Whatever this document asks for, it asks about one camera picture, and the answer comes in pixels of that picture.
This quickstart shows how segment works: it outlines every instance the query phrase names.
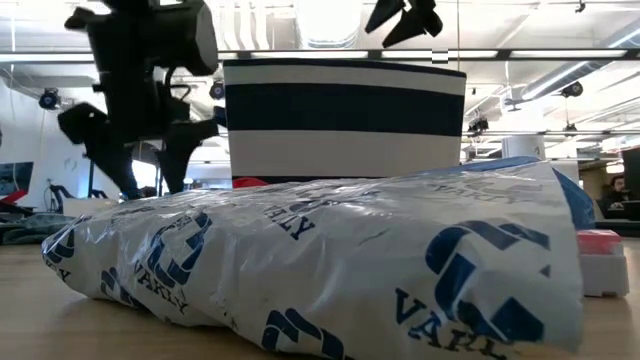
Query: blue and white striped box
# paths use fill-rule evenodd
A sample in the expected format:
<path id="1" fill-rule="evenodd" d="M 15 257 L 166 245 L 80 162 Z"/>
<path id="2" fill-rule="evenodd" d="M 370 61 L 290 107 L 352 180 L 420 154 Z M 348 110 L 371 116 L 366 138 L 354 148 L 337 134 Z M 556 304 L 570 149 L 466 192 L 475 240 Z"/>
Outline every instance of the blue and white striped box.
<path id="1" fill-rule="evenodd" d="M 387 177 L 458 165 L 466 74 L 375 61 L 225 61 L 234 179 Z"/>

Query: fluorescent light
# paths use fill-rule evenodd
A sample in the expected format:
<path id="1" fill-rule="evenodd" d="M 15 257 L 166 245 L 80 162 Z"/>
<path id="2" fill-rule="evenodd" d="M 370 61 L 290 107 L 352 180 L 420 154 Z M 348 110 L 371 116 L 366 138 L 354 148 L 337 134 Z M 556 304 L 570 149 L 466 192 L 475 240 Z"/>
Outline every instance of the fluorescent light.
<path id="1" fill-rule="evenodd" d="M 449 51 L 449 58 L 492 58 L 498 54 L 495 50 L 453 50 Z"/>
<path id="2" fill-rule="evenodd" d="M 254 15 L 256 18 L 256 41 L 258 42 L 258 49 L 269 50 L 269 39 L 267 38 L 267 12 L 265 11 L 264 1 L 255 1 L 253 5 L 256 7 Z"/>
<path id="3" fill-rule="evenodd" d="M 230 165 L 230 160 L 213 160 L 213 161 L 205 161 L 205 160 L 189 160 L 189 164 L 193 165 Z"/>
<path id="4" fill-rule="evenodd" d="M 472 131 L 462 132 L 463 136 L 469 136 L 469 135 L 475 135 L 475 134 L 476 133 Z M 490 137 L 490 136 L 503 137 L 503 136 L 514 136 L 514 135 L 518 135 L 518 136 L 540 135 L 540 131 L 489 131 L 489 132 L 484 132 L 480 134 L 480 136 L 483 136 L 483 137 Z"/>
<path id="5" fill-rule="evenodd" d="M 49 53 L 49 54 L 30 54 L 30 53 L 0 53 L 1 63 L 93 63 L 93 54 L 91 53 Z"/>
<path id="6" fill-rule="evenodd" d="M 624 55 L 625 50 L 515 50 L 512 58 L 589 58 L 616 57 Z"/>
<path id="7" fill-rule="evenodd" d="M 620 45 L 622 45 L 623 43 L 629 41 L 631 38 L 637 36 L 638 34 L 640 34 L 640 29 L 636 29 L 636 31 L 632 32 L 631 34 L 626 35 L 625 37 L 623 37 L 622 39 L 614 42 L 613 44 L 609 45 L 609 47 L 618 47 Z"/>
<path id="8" fill-rule="evenodd" d="M 402 51 L 383 51 L 383 58 L 426 58 L 431 59 L 433 57 L 433 51 L 430 50 L 402 50 Z"/>
<path id="9" fill-rule="evenodd" d="M 561 72 L 560 74 L 554 76 L 552 79 L 546 81 L 544 84 L 538 86 L 537 88 L 535 88 L 535 89 L 533 89 L 531 91 L 527 91 L 526 93 L 522 94 L 522 99 L 523 100 L 532 100 L 533 98 L 538 96 L 538 94 L 540 94 L 545 89 L 547 89 L 549 86 L 555 84 L 560 79 L 562 79 L 565 76 L 569 75 L 570 73 L 580 69 L 581 67 L 583 67 L 586 64 L 587 64 L 587 61 L 581 61 L 581 62 L 577 63 L 576 65 L 574 65 L 574 66 L 570 67 L 569 69 Z"/>
<path id="10" fill-rule="evenodd" d="M 220 4 L 218 1 L 205 0 L 205 3 L 211 10 L 211 20 L 213 21 L 213 28 L 216 35 L 216 44 L 218 45 L 218 51 L 227 49 L 227 45 L 224 42 L 224 36 L 222 31 L 222 11 L 220 10 Z"/>
<path id="11" fill-rule="evenodd" d="M 242 40 L 245 50 L 255 50 L 251 34 L 251 4 L 249 1 L 240 3 L 240 40 Z"/>
<path id="12" fill-rule="evenodd" d="M 448 62 L 449 54 L 446 52 L 434 52 L 432 54 L 431 61 Z"/>
<path id="13" fill-rule="evenodd" d="M 361 24 L 362 0 L 297 0 L 294 7 L 303 48 L 353 45 Z"/>
<path id="14" fill-rule="evenodd" d="M 138 187 L 156 187 L 157 168 L 154 165 L 138 160 L 133 160 L 131 162 L 131 170 L 133 171 L 133 177 L 138 183 Z"/>
<path id="15" fill-rule="evenodd" d="M 624 172 L 623 164 L 607 165 L 607 174 L 620 174 Z"/>
<path id="16" fill-rule="evenodd" d="M 238 58 L 238 54 L 235 52 L 219 52 L 218 59 L 220 60 L 235 60 Z"/>
<path id="17" fill-rule="evenodd" d="M 496 50 L 450 50 L 444 52 L 431 51 L 431 50 L 385 50 L 382 52 L 383 58 L 392 59 L 413 59 L 423 58 L 432 59 L 438 55 L 443 54 L 447 56 L 449 60 L 460 58 L 492 58 L 498 54 Z"/>
<path id="18" fill-rule="evenodd" d="M 236 25 L 235 25 L 235 5 L 233 3 L 226 4 L 224 7 L 224 16 L 220 18 L 222 23 L 222 29 L 220 31 L 224 34 L 224 42 L 227 44 L 229 50 L 238 50 L 238 40 L 236 39 Z"/>
<path id="19" fill-rule="evenodd" d="M 265 51 L 252 52 L 251 57 L 254 59 L 364 59 L 368 56 L 366 51 Z"/>

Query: desk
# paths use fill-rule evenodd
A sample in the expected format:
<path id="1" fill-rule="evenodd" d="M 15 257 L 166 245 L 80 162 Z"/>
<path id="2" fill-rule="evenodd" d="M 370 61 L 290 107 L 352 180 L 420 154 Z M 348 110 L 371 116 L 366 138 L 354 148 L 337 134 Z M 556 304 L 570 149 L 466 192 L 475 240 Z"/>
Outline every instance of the desk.
<path id="1" fill-rule="evenodd" d="M 607 219 L 596 221 L 596 229 L 613 230 L 622 237 L 629 237 L 632 240 L 640 238 L 640 221 L 626 219 Z"/>
<path id="2" fill-rule="evenodd" d="M 627 243 L 632 293 L 585 300 L 580 353 L 520 346 L 523 359 L 640 359 L 640 242 Z M 69 290 L 42 263 L 39 247 L 0 247 L 0 354 L 12 360 L 269 360 L 224 329 L 188 329 Z"/>

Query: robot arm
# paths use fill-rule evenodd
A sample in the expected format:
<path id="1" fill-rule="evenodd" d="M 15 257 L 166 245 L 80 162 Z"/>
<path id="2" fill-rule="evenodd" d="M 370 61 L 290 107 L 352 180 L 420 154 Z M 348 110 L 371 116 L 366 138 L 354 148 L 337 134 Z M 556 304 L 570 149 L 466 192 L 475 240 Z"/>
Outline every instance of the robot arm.
<path id="1" fill-rule="evenodd" d="M 161 6 L 159 0 L 102 0 L 111 13 L 98 15 L 78 7 L 66 21 L 69 30 L 89 38 L 100 83 L 94 91 L 106 99 L 108 116 L 83 103 L 58 116 L 61 130 L 130 199 L 139 198 L 131 170 L 131 145 L 162 139 L 158 153 L 171 193 L 183 189 L 189 157 L 204 139 L 218 135 L 215 120 L 190 121 L 190 105 L 171 95 L 171 74 L 185 67 L 195 76 L 213 75 L 218 50 L 212 14 L 203 0 Z M 379 0 L 365 30 L 374 31 L 397 13 L 402 17 L 384 40 L 388 47 L 409 38 L 438 35 L 442 22 L 435 0 Z M 164 82 L 153 77 L 166 68 Z"/>

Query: person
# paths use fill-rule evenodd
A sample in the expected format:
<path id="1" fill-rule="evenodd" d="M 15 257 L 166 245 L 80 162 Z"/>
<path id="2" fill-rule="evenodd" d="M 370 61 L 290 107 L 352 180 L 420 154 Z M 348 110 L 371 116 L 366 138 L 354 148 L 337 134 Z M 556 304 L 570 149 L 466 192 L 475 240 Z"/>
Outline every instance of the person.
<path id="1" fill-rule="evenodd" d="M 624 201 L 636 200 L 636 196 L 625 188 L 624 175 L 614 176 L 610 185 L 611 191 L 602 198 L 603 210 L 623 210 Z"/>

